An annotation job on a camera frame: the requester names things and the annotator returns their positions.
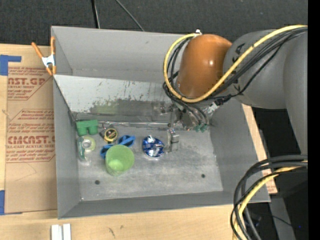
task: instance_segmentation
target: green plastic cup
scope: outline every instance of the green plastic cup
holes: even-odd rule
[[[105,154],[106,171],[112,176],[119,176],[135,163],[135,155],[125,145],[114,145]]]

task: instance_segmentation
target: black wire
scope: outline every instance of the black wire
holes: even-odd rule
[[[240,218],[240,215],[239,215],[239,210],[238,209],[238,206],[241,204],[241,202],[244,201],[244,199],[247,197],[247,195],[252,191],[252,189],[254,187],[256,187],[261,181],[263,181],[265,178],[267,177],[270,177],[270,176],[274,176],[274,175],[283,175],[283,174],[287,174],[287,173],[290,173],[292,172],[293,170],[290,170],[290,171],[280,171],[280,172],[273,172],[273,173],[270,173],[266,176],[263,176],[261,177],[260,179],[258,179],[254,184],[252,184],[250,186],[250,188],[245,192],[245,194],[236,202],[234,203],[234,206],[233,206],[233,209],[232,209],[232,212],[231,212],[231,216],[230,216],[230,224],[231,224],[231,228],[232,228],[232,231],[234,232],[234,234],[237,236],[238,239],[242,240],[241,236],[239,235],[239,233],[236,231],[236,228],[234,226],[234,223],[233,223],[233,214],[235,214],[236,216],[236,220],[237,220],[237,223],[240,227],[240,229],[242,230],[242,232],[244,233],[245,237],[247,239],[250,239],[249,235],[248,235],[248,232],[246,231],[245,227],[243,226],[242,224],[242,221],[241,221],[241,218]]]
[[[241,66],[240,70],[236,72],[232,77],[230,77],[219,89],[211,94],[209,99],[212,99],[216,95],[220,94],[230,85],[232,85],[235,81],[239,79],[247,70],[249,70],[255,63],[257,63],[260,59],[266,56],[268,53],[273,51],[275,48],[282,46],[285,42],[296,38],[301,33],[307,31],[307,27],[302,27],[298,29],[293,29],[290,31],[286,31],[281,33],[280,35],[274,37],[267,45],[265,45],[262,49],[256,52],[250,60],[248,60],[244,65]]]
[[[100,29],[99,16],[98,16],[95,0],[91,0],[91,7],[92,7],[92,12],[94,17],[95,28]]]
[[[292,167],[292,166],[300,166],[300,167],[308,167],[308,163],[307,162],[301,162],[303,160],[306,160],[307,156],[306,155],[285,155],[285,156],[278,156],[278,157],[273,157],[273,158],[269,158],[269,159],[265,159],[262,160],[256,164],[254,164],[253,166],[251,166],[251,168],[245,173],[245,175],[242,177],[242,179],[239,181],[238,185],[235,188],[234,191],[234,196],[233,196],[233,200],[234,200],[234,213],[236,215],[237,221],[239,221],[239,227],[241,228],[241,230],[243,231],[243,233],[245,234],[246,232],[246,237],[249,236],[246,229],[244,228],[244,226],[242,225],[241,219],[240,219],[240,215],[239,215],[239,211],[238,211],[238,207],[236,206],[236,200],[240,191],[240,187],[242,186],[242,197],[244,196],[244,191],[245,191],[245,185],[246,185],[246,181],[247,179],[257,173],[258,171],[262,171],[262,170],[266,170],[266,169],[274,169],[274,168],[281,168],[281,167]]]
[[[255,77],[265,68],[265,66],[277,55],[279,49],[282,47],[282,45],[280,45],[276,51],[263,63],[263,65],[252,75],[252,77],[249,79],[249,81],[245,84],[245,86],[242,88],[242,90],[240,90],[237,94],[231,95],[231,98],[236,97],[240,94],[242,94],[247,88],[248,86],[251,84],[251,82],[255,79]]]
[[[292,164],[291,162],[302,161],[305,159],[307,159],[307,156],[305,156],[305,155],[285,155],[285,156],[278,156],[278,157],[265,159],[265,160],[262,160],[260,162],[255,163],[254,165],[252,165],[248,169],[248,171],[245,173],[245,175],[242,177],[242,179],[239,181],[238,185],[236,186],[235,191],[234,191],[234,196],[233,196],[234,204],[236,203],[236,200],[238,198],[238,195],[240,192],[240,187],[243,184],[245,184],[245,182],[247,181],[247,179],[251,175],[253,175],[261,170],[279,168],[279,167],[287,167],[287,166],[293,166],[293,165],[296,166],[297,164]]]
[[[301,167],[301,166],[304,166],[305,164],[306,164],[306,163],[303,164],[303,162],[279,162],[279,163],[277,163],[277,164],[271,164],[271,165],[269,165],[269,166],[260,167],[259,169],[262,171],[262,170],[267,170],[267,169],[272,169],[272,168],[276,169],[276,168],[282,168],[282,167]],[[246,190],[246,182],[244,182],[243,185],[242,185],[242,187],[241,187],[241,192],[242,192],[241,194],[242,194],[242,195],[245,194],[245,190]],[[253,221],[252,221],[252,219],[251,219],[251,217],[250,217],[250,212],[249,212],[248,207],[246,207],[246,208],[244,209],[244,214],[245,214],[245,216],[246,216],[246,218],[247,218],[247,222],[248,222],[249,226],[251,227],[252,232],[253,232],[255,238],[256,238],[257,240],[261,240],[261,238],[260,238],[260,236],[259,236],[259,233],[257,232],[256,227],[255,227],[255,225],[254,225],[254,223],[253,223]]]
[[[120,5],[122,7],[122,9],[130,16],[130,18],[135,22],[135,24],[137,24],[137,26],[139,27],[139,29],[141,29],[142,31],[145,31],[143,29],[143,27],[139,24],[139,22],[135,19],[135,17],[127,10],[127,8],[119,1],[119,0],[115,0],[118,5]]]
[[[274,216],[274,215],[272,215],[272,214],[263,213],[263,212],[259,212],[259,213],[257,213],[257,214],[258,214],[258,215],[266,215],[266,216],[269,216],[269,217],[273,217],[273,218],[275,218],[275,219],[277,219],[277,220],[279,220],[279,221],[287,224],[288,226],[292,227],[292,228],[295,229],[295,230],[299,230],[299,231],[302,231],[302,232],[308,232],[308,230],[305,230],[305,229],[299,228],[299,227],[297,227],[297,226],[294,226],[294,225],[290,224],[289,222],[285,221],[283,218]]]

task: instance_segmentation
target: cardboard sheet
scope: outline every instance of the cardboard sheet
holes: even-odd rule
[[[53,78],[31,45],[4,44],[0,54],[21,56],[8,64],[4,212],[56,209]]]

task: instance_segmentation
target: small green part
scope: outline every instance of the small green part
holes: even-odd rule
[[[206,129],[208,129],[208,125],[205,123],[200,130],[202,133],[204,133]]]
[[[200,128],[201,128],[201,124],[197,125],[196,127],[194,127],[194,130],[196,132],[199,132],[200,131]]]
[[[77,121],[76,129],[79,136],[84,136],[88,133],[90,135],[95,135],[98,133],[98,120]]]

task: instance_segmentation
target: blue tape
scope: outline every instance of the blue tape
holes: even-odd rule
[[[8,56],[0,55],[0,75],[8,75],[8,63],[9,62],[21,62],[21,56]]]
[[[5,214],[5,191],[0,190],[0,215]]]

